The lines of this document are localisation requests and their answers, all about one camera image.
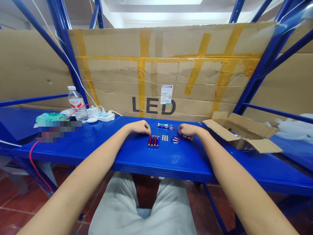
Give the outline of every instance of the hand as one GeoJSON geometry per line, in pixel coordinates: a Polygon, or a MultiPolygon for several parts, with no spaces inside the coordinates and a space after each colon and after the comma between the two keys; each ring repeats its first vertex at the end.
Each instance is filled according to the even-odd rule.
{"type": "Polygon", "coordinates": [[[142,134],[151,134],[151,129],[149,124],[145,120],[131,122],[125,125],[129,129],[130,132],[142,133],[142,134]]]}
{"type": "Polygon", "coordinates": [[[183,134],[184,138],[193,140],[193,136],[197,135],[201,129],[201,127],[184,123],[179,125],[178,133],[183,134]]]}

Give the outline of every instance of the floor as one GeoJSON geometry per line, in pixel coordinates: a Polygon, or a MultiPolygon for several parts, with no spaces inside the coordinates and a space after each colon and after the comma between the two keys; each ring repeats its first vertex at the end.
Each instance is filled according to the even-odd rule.
{"type": "MultiPolygon", "coordinates": [[[[65,165],[56,166],[53,171],[58,185],[61,185],[68,176],[70,168],[65,165]]],[[[113,174],[114,172],[110,171],[93,193],[83,210],[87,216],[76,222],[73,233],[85,235],[88,233],[90,221],[113,174]]],[[[139,206],[152,208],[160,180],[137,174],[132,174],[132,176],[137,188],[139,206]]],[[[0,235],[17,234],[48,200],[43,190],[30,177],[25,176],[25,181],[29,192],[22,196],[18,194],[4,172],[0,171],[0,235]]],[[[193,182],[185,182],[185,185],[198,235],[222,234],[204,188],[201,186],[197,189],[193,182]]],[[[217,185],[210,184],[208,188],[227,230],[232,230],[235,227],[235,214],[223,190],[217,185]]],[[[275,202],[286,197],[286,195],[273,193],[269,195],[275,202]]],[[[289,221],[300,235],[313,234],[313,210],[297,214],[289,218],[289,221]]]]}

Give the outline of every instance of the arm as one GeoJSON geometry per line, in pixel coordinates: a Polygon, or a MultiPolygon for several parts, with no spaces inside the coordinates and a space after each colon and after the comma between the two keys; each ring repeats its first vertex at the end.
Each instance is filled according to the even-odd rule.
{"type": "Polygon", "coordinates": [[[258,182],[201,127],[182,124],[179,133],[196,135],[209,157],[215,177],[247,234],[298,234],[258,182]]]}
{"type": "Polygon", "coordinates": [[[121,145],[131,132],[151,134],[150,126],[144,120],[122,127],[69,175],[18,235],[70,234],[85,204],[110,170],[121,145]]]}

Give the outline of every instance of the gray pants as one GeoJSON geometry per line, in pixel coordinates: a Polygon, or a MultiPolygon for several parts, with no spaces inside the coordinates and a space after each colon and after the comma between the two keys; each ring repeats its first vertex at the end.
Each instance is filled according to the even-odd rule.
{"type": "Polygon", "coordinates": [[[136,187],[129,173],[116,172],[99,203],[89,235],[197,234],[184,182],[165,178],[160,182],[151,214],[137,213],[136,187]]]}

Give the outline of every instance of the carabiner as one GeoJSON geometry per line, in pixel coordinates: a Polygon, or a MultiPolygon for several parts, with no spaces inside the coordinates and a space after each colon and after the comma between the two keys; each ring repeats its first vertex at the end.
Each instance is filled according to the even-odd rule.
{"type": "Polygon", "coordinates": [[[180,139],[176,139],[176,138],[172,137],[171,141],[180,142],[180,139]]]}
{"type": "Polygon", "coordinates": [[[171,140],[171,143],[172,143],[172,144],[180,144],[180,141],[177,141],[177,140],[173,140],[173,139],[172,139],[172,140],[171,140]]]}
{"type": "Polygon", "coordinates": [[[177,139],[177,140],[180,140],[180,138],[177,137],[176,135],[173,135],[173,138],[174,138],[174,139],[177,139]]]}

